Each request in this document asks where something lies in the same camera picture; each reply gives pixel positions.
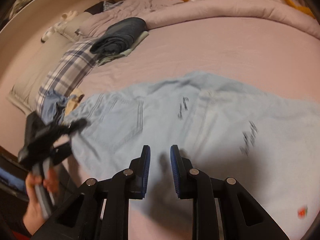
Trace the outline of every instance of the red logo patch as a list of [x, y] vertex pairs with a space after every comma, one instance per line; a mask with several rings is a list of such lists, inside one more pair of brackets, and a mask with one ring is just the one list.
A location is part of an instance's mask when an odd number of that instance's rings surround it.
[[308, 212], [308, 207], [307, 206], [305, 206], [303, 208], [300, 208], [298, 210], [298, 218], [304, 219], [305, 216], [307, 215], [307, 212]]

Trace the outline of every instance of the metal screw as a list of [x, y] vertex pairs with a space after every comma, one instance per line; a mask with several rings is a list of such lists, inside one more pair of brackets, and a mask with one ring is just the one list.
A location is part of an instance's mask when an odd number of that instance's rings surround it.
[[131, 175], [131, 174], [133, 174], [133, 170], [131, 170], [131, 169], [125, 169], [125, 170], [123, 171], [123, 174], [126, 175], [126, 176]]
[[190, 169], [189, 173], [192, 174], [192, 175], [198, 175], [198, 174], [199, 174], [199, 170], [197, 170], [197, 169]]
[[92, 185], [96, 184], [96, 180], [95, 179], [87, 179], [86, 183], [88, 186], [92, 186]]
[[236, 184], [236, 180], [234, 178], [227, 178], [227, 182], [231, 185]]

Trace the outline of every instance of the hand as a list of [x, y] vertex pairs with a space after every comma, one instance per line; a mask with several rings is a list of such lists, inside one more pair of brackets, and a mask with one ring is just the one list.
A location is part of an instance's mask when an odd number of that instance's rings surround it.
[[[29, 205], [25, 215], [23, 216], [23, 223], [31, 235], [33, 235], [45, 222], [35, 191], [35, 185], [39, 185], [41, 183], [42, 178], [40, 176], [34, 176], [31, 172], [27, 175], [26, 189], [29, 197]], [[54, 169], [49, 169], [48, 179], [43, 180], [43, 186], [48, 192], [55, 194], [58, 193], [59, 181]]]

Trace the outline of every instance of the pink comforter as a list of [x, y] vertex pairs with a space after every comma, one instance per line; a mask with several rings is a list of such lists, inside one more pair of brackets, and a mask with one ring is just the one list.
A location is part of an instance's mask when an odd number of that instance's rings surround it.
[[320, 39], [320, 26], [315, 19], [272, 0], [126, 0], [90, 17], [80, 29], [86, 36], [99, 37], [109, 26], [129, 17], [144, 19], [149, 30], [212, 17], [256, 17], [292, 26]]

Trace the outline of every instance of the bed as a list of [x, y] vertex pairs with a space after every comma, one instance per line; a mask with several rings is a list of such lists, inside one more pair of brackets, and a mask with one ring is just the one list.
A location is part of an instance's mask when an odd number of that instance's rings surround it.
[[[138, 0], [126, 2], [135, 4]], [[10, 101], [26, 114], [36, 109], [40, 83], [56, 68], [64, 52], [74, 46], [78, 39], [74, 32], [78, 28], [95, 38], [113, 23], [137, 16], [147, 23], [149, 36], [128, 57], [86, 71], [76, 84], [84, 93], [83, 100], [95, 93], [117, 91], [132, 84], [205, 71], [283, 98], [320, 102], [320, 26], [315, 19], [271, 0], [143, 2], [150, 4], [150, 10], [136, 11], [136, 15], [132, 15], [132, 10], [126, 14], [120, 6], [108, 15], [106, 12], [93, 17], [80, 15], [69, 30], [57, 33], [45, 43], [35, 58], [38, 61], [31, 63], [12, 89]], [[64, 165], [78, 185], [90, 177], [74, 157], [65, 160]], [[320, 210], [317, 191], [315, 188], [313, 205], [308, 207], [308, 216], [303, 220], [296, 216], [285, 219], [281, 210], [268, 210], [290, 239], [301, 239], [315, 221]], [[175, 216], [169, 208], [161, 213], [155, 209], [145, 214], [136, 207], [130, 206], [129, 239], [191, 237], [190, 217]]]

